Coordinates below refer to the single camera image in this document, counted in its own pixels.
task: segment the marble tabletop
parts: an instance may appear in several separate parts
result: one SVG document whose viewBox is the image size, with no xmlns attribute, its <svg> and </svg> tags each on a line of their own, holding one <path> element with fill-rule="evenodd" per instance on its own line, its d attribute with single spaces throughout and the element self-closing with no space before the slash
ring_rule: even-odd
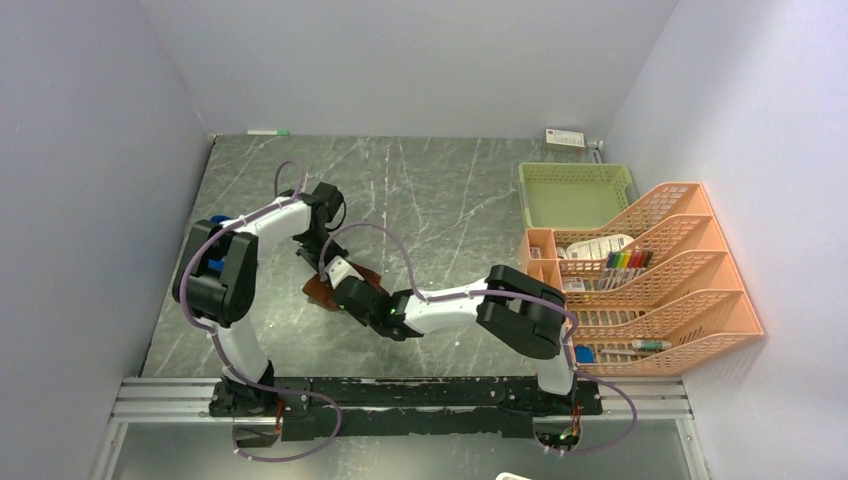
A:
<svg viewBox="0 0 848 480">
<path fill-rule="evenodd" d="M 410 252 L 419 285 L 440 289 L 482 278 L 493 264 L 517 266 L 520 163 L 583 157 L 549 152 L 538 140 L 224 135 L 215 141 L 190 222 L 270 203 L 274 171 L 284 160 L 308 169 L 307 191 L 319 180 L 337 185 L 347 201 L 347 222 L 365 220 L 395 231 Z M 281 176 L 282 189 L 295 182 L 294 171 Z M 387 290 L 408 288 L 390 238 L 359 229 L 338 241 L 352 261 L 382 272 Z M 300 291 L 313 272 L 295 250 L 295 242 L 284 240 L 260 259 L 251 310 L 277 375 L 530 374 L 524 357 L 477 326 L 395 342 L 342 312 L 323 310 Z M 163 285 L 163 294 L 168 289 Z M 220 373 L 211 342 L 166 295 L 143 375 Z"/>
</svg>

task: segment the brown object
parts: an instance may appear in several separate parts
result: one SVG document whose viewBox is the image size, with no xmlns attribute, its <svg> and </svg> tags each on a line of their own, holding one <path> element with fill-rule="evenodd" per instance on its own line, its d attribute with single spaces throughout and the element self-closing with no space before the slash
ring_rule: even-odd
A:
<svg viewBox="0 0 848 480">
<path fill-rule="evenodd" d="M 556 247 L 627 234 L 622 251 L 651 251 L 647 270 L 618 288 L 564 292 L 579 319 L 575 345 L 588 347 L 595 363 L 580 369 L 597 376 L 674 376 L 763 336 L 733 256 L 704 187 L 664 183 L 605 226 L 587 230 L 530 228 L 521 264 L 528 275 L 560 290 L 562 276 L 596 280 L 606 260 L 557 258 Z M 541 259 L 531 257 L 540 248 Z M 634 338 L 662 339 L 674 347 L 649 357 L 605 355 L 629 349 Z"/>
<path fill-rule="evenodd" d="M 377 290 L 381 293 L 388 294 L 388 292 L 380 286 L 380 280 L 382 280 L 382 277 L 378 273 L 352 262 L 351 265 L 357 272 L 359 272 L 360 275 L 362 275 L 366 283 L 377 288 Z M 321 277 L 318 276 L 317 273 L 313 275 L 308 282 L 306 282 L 302 291 L 307 297 L 311 298 L 315 301 L 315 303 L 321 305 L 325 309 L 331 312 L 339 310 L 339 306 L 333 301 L 333 288 L 322 282 Z"/>
</svg>

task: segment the metal frame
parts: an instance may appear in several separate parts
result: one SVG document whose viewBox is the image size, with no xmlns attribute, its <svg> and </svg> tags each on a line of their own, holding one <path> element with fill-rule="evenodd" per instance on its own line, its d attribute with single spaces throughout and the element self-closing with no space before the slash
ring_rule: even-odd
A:
<svg viewBox="0 0 848 480">
<path fill-rule="evenodd" d="M 693 480 L 708 480 L 700 441 L 695 430 L 689 398 L 679 377 L 607 378 L 624 390 L 636 404 L 639 419 L 674 420 Z M 100 454 L 91 480 L 110 480 L 131 423 L 221 423 L 239 425 L 273 424 L 273 418 L 210 417 L 209 401 L 217 378 L 125 378 L 115 399 Z M 627 420 L 630 407 L 614 391 L 600 387 L 605 412 L 585 416 L 584 422 Z M 570 421 L 570 417 L 545 417 L 537 423 Z"/>
</svg>

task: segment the pen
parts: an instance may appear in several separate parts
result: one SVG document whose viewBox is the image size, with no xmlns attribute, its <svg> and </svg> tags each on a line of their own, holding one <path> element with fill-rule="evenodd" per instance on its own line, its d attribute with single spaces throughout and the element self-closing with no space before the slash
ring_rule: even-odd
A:
<svg viewBox="0 0 848 480">
<path fill-rule="evenodd" d="M 627 280 L 625 280 L 624 283 L 636 278 L 637 272 L 639 271 L 639 267 L 642 266 L 644 258 L 645 252 L 643 250 L 638 250 L 633 254 L 633 259 L 630 261 L 630 265 L 627 266 Z"/>
<path fill-rule="evenodd" d="M 609 279 L 612 276 L 612 268 L 618 262 L 618 252 L 610 252 L 607 255 L 607 264 L 604 266 L 604 271 L 601 273 L 601 279 L 598 281 L 598 290 L 606 290 Z"/>
<path fill-rule="evenodd" d="M 617 271 L 615 272 L 615 276 L 613 277 L 612 288 L 618 288 L 621 285 L 621 281 L 624 279 L 624 272 L 627 268 L 627 265 L 630 264 L 630 259 L 633 258 L 633 252 L 627 251 L 623 252 L 621 255 L 621 259 L 618 262 Z"/>
<path fill-rule="evenodd" d="M 653 257 L 654 257 L 653 251 L 648 250 L 647 252 L 645 252 L 645 260 L 642 262 L 642 268 L 639 269 L 639 273 L 636 274 L 637 276 L 645 273 L 645 270 L 648 269 L 648 265 L 651 263 L 651 259 Z"/>
</svg>

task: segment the white wall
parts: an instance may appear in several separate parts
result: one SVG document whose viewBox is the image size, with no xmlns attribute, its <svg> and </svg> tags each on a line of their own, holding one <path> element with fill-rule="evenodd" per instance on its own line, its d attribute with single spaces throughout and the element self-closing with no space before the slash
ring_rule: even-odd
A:
<svg viewBox="0 0 848 480">
<path fill-rule="evenodd" d="M 716 479 L 846 478 L 848 3 L 682 0 L 607 136 L 700 181 L 767 331 L 684 376 Z"/>
<path fill-rule="evenodd" d="M 677 0 L 142 0 L 212 132 L 600 138 Z"/>
<path fill-rule="evenodd" d="M 88 478 L 208 142 L 137 2 L 0 4 L 0 478 Z"/>
</svg>

